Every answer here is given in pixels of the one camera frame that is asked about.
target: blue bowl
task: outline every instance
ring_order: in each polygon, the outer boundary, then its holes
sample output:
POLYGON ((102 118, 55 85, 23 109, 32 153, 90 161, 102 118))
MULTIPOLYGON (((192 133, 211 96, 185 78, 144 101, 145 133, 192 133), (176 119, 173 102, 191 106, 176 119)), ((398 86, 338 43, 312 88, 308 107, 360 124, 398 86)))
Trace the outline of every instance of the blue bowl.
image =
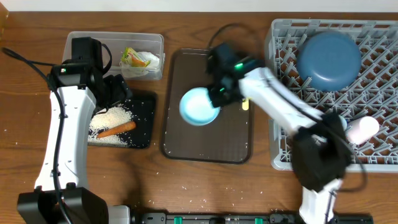
POLYGON ((361 52, 347 35, 322 32, 308 40, 298 53, 297 71, 320 91, 338 91, 352 84, 361 69, 361 52))
POLYGON ((220 108, 214 108, 208 96, 208 90, 203 87, 188 91, 180 101, 181 117, 189 124, 203 126, 212 122, 220 108))

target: white wall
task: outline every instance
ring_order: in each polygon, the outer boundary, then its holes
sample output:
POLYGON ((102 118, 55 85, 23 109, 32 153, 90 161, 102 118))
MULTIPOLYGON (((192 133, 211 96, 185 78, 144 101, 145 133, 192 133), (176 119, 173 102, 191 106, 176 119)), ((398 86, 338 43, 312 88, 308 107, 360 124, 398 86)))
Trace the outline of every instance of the white wall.
POLYGON ((0 0, 9 11, 398 12, 398 0, 0 0))

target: brown tray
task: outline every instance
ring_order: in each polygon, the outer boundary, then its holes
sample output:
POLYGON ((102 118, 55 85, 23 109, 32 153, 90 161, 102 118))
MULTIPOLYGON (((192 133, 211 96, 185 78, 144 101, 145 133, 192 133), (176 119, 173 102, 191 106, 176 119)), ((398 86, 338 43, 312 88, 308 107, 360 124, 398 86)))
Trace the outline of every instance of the brown tray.
POLYGON ((173 55, 160 150, 170 159, 242 164, 252 154, 252 104, 221 109, 210 124, 192 126, 179 112, 182 96, 212 83, 205 72, 207 50, 182 49, 173 55))

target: yellow food wrapper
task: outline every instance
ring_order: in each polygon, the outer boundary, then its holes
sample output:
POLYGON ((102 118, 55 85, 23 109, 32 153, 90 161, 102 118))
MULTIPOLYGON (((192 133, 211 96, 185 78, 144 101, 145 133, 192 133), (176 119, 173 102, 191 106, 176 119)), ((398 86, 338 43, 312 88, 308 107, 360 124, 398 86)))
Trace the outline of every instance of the yellow food wrapper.
POLYGON ((150 60, 142 58, 134 49, 126 47, 121 61, 132 67, 146 67, 150 64, 150 60))

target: carrot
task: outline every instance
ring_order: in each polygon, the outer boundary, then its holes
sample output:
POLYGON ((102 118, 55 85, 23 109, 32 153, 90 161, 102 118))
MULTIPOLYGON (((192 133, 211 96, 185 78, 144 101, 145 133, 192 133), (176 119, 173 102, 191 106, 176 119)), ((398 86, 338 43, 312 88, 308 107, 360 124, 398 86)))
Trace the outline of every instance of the carrot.
POLYGON ((97 135, 97 138, 103 138, 103 137, 106 137, 106 136, 111 136, 111 135, 114 135, 114 134, 123 133, 123 132, 126 132, 126 131, 133 130, 134 128, 136 128, 136 123, 133 122, 133 121, 130 121, 130 122, 121 124, 119 126, 116 126, 114 128, 111 128, 109 130, 106 130, 106 131, 103 131, 103 132, 99 133, 97 135))

